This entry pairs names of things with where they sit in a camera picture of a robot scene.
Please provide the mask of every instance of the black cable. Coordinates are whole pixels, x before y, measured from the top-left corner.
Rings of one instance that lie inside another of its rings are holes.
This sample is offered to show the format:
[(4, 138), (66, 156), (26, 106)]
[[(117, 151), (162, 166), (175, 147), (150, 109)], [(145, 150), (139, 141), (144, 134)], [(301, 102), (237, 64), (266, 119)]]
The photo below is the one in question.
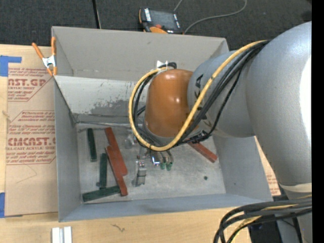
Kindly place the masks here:
[(288, 218), (296, 218), (296, 217), (299, 217), (299, 216), (302, 216), (302, 215), (306, 215), (306, 214), (311, 213), (311, 212), (312, 212), (312, 208), (306, 209), (306, 210), (303, 210), (303, 211), (300, 211), (300, 212), (297, 212), (297, 213), (293, 213), (293, 214), (288, 214), (288, 215), (279, 216), (279, 217), (273, 217), (271, 219), (263, 219), (261, 217), (260, 219), (256, 220), (255, 222), (252, 222), (252, 223), (243, 225), (241, 228), (239, 228), (239, 230), (236, 230), (230, 236), (230, 238), (228, 239), (227, 243), (231, 243), (240, 230), (242, 230), (242, 229), (250, 226), (251, 224), (253, 224), (253, 225), (259, 225), (259, 224), (266, 223), (266, 222), (278, 221), (278, 220), (283, 220), (283, 219), (288, 219)]
[[(312, 204), (312, 198), (307, 197), (307, 198), (292, 199), (292, 200), (282, 200), (279, 202), (272, 202), (272, 201), (261, 202), (258, 204), (250, 204), (250, 205), (235, 208), (232, 211), (228, 212), (222, 218), (219, 229), (215, 235), (214, 241), (216, 241), (216, 240), (218, 240), (218, 238), (220, 238), (221, 242), (225, 242), (223, 231), (228, 226), (232, 225), (233, 223), (235, 223), (237, 221), (248, 219), (248, 218), (255, 217), (255, 216), (265, 216), (265, 215), (273, 216), (273, 214), (297, 212), (300, 209), (311, 208), (311, 204)], [(282, 209), (280, 208), (280, 207), (284, 207), (286, 205), (287, 206), (296, 205), (296, 206), (286, 207), (286, 208), (282, 208)], [(245, 214), (238, 215), (238, 216), (235, 216), (235, 217), (229, 219), (231, 216), (236, 215), (240, 212), (245, 212)]]

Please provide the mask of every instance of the orange clamp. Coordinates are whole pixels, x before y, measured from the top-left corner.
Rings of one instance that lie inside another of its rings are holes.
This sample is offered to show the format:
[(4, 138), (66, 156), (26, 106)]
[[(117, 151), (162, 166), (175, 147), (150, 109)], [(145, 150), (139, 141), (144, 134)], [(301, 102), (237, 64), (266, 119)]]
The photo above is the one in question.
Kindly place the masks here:
[[(52, 47), (52, 55), (51, 57), (45, 58), (39, 47), (36, 43), (31, 44), (39, 58), (43, 61), (44, 66), (46, 67), (47, 72), (53, 76), (57, 74), (57, 66), (56, 66), (56, 38), (52, 37), (51, 47)], [(53, 65), (53, 72), (50, 70), (49, 65)]]

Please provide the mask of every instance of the black floor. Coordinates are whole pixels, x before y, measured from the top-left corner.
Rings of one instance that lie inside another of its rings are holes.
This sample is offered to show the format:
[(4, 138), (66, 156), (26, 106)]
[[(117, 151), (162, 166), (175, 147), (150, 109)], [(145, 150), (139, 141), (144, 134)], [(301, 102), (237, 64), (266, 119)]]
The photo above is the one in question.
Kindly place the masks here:
[[(173, 10), (180, 0), (96, 0), (103, 29), (142, 31), (143, 6)], [(183, 0), (176, 10), (186, 29), (199, 19), (240, 10), (245, 0)], [(238, 14), (203, 21), (187, 34), (224, 37), (230, 50), (250, 42), (273, 39), (312, 20), (312, 0), (247, 0)], [(0, 0), (0, 44), (49, 46), (51, 27), (96, 28), (92, 0)], [(253, 230), (255, 243), (280, 242), (275, 224)]]

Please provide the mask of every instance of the blue tape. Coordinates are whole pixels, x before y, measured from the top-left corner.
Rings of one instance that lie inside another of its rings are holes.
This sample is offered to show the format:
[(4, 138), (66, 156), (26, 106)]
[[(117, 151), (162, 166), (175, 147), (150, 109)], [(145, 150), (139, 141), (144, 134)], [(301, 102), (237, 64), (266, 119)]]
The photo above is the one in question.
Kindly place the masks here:
[(9, 63), (21, 63), (21, 57), (0, 56), (0, 76), (8, 76)]
[(5, 217), (5, 193), (0, 193), (0, 218)]

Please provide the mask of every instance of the black stand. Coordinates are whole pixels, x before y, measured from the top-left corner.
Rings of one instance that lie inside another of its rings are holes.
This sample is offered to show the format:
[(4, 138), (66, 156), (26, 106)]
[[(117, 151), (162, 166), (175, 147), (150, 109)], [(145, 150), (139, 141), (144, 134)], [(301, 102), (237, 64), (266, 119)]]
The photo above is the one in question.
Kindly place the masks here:
[(92, 0), (92, 5), (93, 5), (93, 11), (95, 13), (97, 29), (101, 29), (101, 24), (100, 24), (100, 20), (99, 20), (99, 14), (98, 14), (98, 10), (97, 10), (96, 0)]

